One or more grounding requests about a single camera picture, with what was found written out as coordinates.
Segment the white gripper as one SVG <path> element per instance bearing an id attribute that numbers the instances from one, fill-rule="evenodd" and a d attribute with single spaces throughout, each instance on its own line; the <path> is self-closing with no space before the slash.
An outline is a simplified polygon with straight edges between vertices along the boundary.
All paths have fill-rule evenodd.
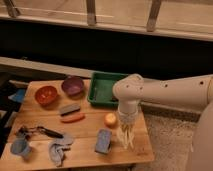
<path id="1" fill-rule="evenodd" d="M 123 105 L 119 104 L 118 105 L 118 118 L 119 121 L 122 122 L 123 124 L 134 124 L 135 120 L 138 116 L 138 106 L 137 105 Z M 118 140 L 124 144 L 125 143 L 125 138 L 124 138 L 124 128 L 123 125 L 120 124 L 117 128 L 117 138 Z M 133 125 L 129 126 L 129 143 L 131 148 L 134 148 L 133 144 L 134 140 L 134 131 L 133 131 Z"/>

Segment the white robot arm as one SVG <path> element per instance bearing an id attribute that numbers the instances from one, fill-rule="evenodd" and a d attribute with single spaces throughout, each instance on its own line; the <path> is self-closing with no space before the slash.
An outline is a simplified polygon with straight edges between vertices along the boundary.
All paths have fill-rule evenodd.
<path id="1" fill-rule="evenodd" d="M 185 171 L 213 171 L 213 74 L 146 82 L 131 74 L 113 86 L 120 120 L 135 115 L 140 101 L 200 109 Z"/>

